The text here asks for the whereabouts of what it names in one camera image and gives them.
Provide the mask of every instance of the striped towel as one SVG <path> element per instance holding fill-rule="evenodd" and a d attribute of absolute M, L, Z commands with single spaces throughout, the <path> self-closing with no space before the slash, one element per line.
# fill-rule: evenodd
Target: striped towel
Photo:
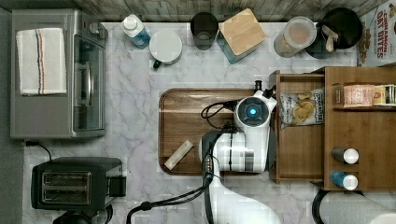
<path fill-rule="evenodd" d="M 66 93 L 61 28 L 18 31 L 17 48 L 22 95 Z"/>

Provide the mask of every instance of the wooden cabinet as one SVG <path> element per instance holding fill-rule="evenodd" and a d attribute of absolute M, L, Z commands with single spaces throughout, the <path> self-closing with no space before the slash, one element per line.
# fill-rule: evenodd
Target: wooden cabinet
<path fill-rule="evenodd" d="M 330 180 L 330 173 L 339 170 L 355 175 L 359 190 L 396 190 L 396 111 L 337 109 L 332 100 L 333 84 L 396 83 L 396 68 L 325 67 L 313 74 L 276 73 L 272 78 L 276 78 L 277 92 L 310 91 L 319 86 L 326 91 L 323 125 L 277 128 L 276 182 L 304 179 L 320 181 L 326 190 L 343 190 Z M 357 149 L 358 163 L 336 161 L 333 147 Z"/>

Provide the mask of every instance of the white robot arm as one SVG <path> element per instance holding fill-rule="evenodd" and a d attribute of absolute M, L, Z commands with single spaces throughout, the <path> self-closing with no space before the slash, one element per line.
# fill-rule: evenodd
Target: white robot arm
<path fill-rule="evenodd" d="M 281 223 L 270 207 L 226 189 L 219 179 L 220 171 L 264 171 L 270 115 L 275 106 L 275 99 L 265 98 L 263 91 L 258 90 L 238 102 L 234 111 L 237 132 L 212 130 L 201 139 L 199 151 L 204 160 L 204 182 L 210 182 L 205 191 L 205 210 L 210 224 Z"/>

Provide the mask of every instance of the marble countertop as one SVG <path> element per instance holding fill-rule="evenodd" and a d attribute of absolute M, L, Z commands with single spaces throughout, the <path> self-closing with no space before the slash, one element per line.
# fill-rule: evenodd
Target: marble countertop
<path fill-rule="evenodd" d="M 266 39 L 238 63 L 229 64 L 218 44 L 209 50 L 193 45 L 189 23 L 146 23 L 152 34 L 170 29 L 182 39 L 183 52 L 173 65 L 154 70 L 149 48 L 138 49 L 119 23 L 104 23 L 106 42 L 106 135 L 85 140 L 53 140 L 42 144 L 53 158 L 62 156 L 107 156 L 120 158 L 127 176 L 127 196 L 114 201 L 111 223 L 125 223 L 128 211 L 143 201 L 159 201 L 202 185 L 199 176 L 166 174 L 158 163 L 158 120 L 161 95 L 171 88 L 254 88 L 275 70 L 282 73 L 312 72 L 326 65 L 356 65 L 354 48 L 340 50 L 327 60 L 317 60 L 302 51 L 292 58 L 279 57 L 273 48 L 276 35 L 286 23 L 261 23 Z M 38 147 L 24 150 L 23 223 L 52 223 L 63 212 L 31 207 L 31 172 L 49 159 Z M 311 204 L 318 189 L 308 182 L 277 185 L 268 173 L 227 176 L 224 185 L 270 206 L 285 224 L 311 224 Z M 134 215 L 133 223 L 207 223 L 202 197 L 179 206 L 154 208 Z"/>

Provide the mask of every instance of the toaster oven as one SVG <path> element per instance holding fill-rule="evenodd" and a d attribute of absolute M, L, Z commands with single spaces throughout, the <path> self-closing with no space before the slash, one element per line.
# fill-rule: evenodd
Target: toaster oven
<path fill-rule="evenodd" d="M 22 95 L 16 33 L 62 28 L 66 93 Z M 105 46 L 107 30 L 78 9 L 12 11 L 12 138 L 77 138 L 105 134 Z"/>
<path fill-rule="evenodd" d="M 61 157 L 33 168 L 32 207 L 66 211 L 105 209 L 125 196 L 121 161 L 106 157 Z"/>

